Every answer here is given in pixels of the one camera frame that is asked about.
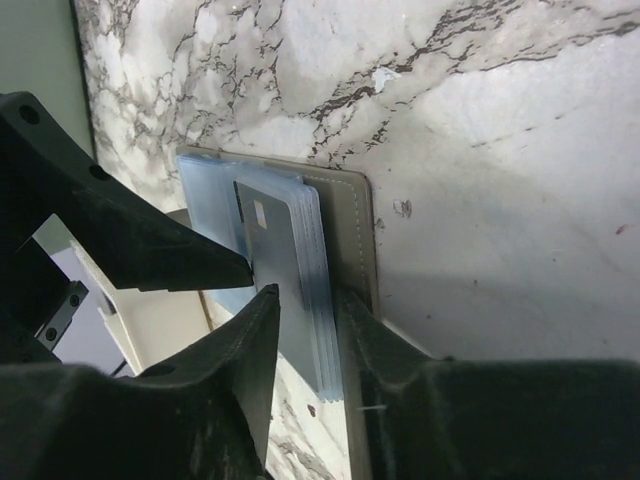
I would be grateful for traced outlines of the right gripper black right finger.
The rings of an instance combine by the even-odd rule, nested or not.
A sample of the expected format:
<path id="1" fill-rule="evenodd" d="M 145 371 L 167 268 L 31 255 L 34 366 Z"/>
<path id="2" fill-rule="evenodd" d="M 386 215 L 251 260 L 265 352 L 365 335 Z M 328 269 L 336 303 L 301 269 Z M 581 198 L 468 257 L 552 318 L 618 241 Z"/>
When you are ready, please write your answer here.
<path id="1" fill-rule="evenodd" d="M 356 479 L 635 479 L 639 367 L 438 360 L 351 291 L 336 324 Z"/>

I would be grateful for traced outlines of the grey card holder wallet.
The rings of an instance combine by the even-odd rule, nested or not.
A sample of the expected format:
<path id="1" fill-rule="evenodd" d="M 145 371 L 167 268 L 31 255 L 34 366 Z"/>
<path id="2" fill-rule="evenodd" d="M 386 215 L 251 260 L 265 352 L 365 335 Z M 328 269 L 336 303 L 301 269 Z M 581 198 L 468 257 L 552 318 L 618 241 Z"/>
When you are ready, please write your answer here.
<path id="1" fill-rule="evenodd" d="M 195 147 L 181 148 L 177 157 L 187 154 L 256 165 L 237 180 L 249 178 L 291 209 L 303 300 L 314 324 L 323 386 L 312 389 L 278 349 L 267 469 L 276 479 L 347 479 L 351 471 L 335 300 L 338 288 L 346 286 L 371 310 L 379 307 L 370 185 L 360 173 L 284 158 Z M 250 287 L 217 290 L 213 296 L 234 314 L 259 289 L 254 279 Z"/>

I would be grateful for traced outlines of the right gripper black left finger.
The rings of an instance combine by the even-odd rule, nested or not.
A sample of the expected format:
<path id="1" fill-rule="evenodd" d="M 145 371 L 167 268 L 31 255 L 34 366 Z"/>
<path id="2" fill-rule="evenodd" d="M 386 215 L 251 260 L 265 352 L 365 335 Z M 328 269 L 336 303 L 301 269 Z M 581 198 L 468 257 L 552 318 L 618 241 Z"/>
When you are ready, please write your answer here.
<path id="1" fill-rule="evenodd" d="M 279 323 L 279 290 L 269 285 L 134 378 L 85 365 L 3 367 L 2 477 L 263 477 Z"/>

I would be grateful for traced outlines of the dark grey credit card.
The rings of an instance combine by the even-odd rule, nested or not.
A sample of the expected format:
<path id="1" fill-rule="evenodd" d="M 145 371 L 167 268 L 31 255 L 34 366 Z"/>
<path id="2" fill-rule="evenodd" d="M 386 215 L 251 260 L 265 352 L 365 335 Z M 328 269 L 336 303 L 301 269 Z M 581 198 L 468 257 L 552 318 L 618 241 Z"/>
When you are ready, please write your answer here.
<path id="1" fill-rule="evenodd" d="M 244 177 L 235 182 L 256 285 L 276 284 L 281 306 L 278 349 L 314 390 L 322 386 L 314 324 L 305 310 L 291 209 Z"/>

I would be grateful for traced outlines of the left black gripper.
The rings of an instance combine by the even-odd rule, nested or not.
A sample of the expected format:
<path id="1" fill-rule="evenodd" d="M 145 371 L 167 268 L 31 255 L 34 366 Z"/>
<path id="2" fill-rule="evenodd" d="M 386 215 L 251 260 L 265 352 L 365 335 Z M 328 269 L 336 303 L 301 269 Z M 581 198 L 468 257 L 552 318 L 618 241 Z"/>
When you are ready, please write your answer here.
<path id="1" fill-rule="evenodd" d="M 141 291 L 250 286 L 239 254 L 178 223 L 93 161 L 29 92 L 1 97 L 1 363 L 55 362 L 50 340 L 86 288 L 34 239 L 57 216 L 111 283 Z"/>

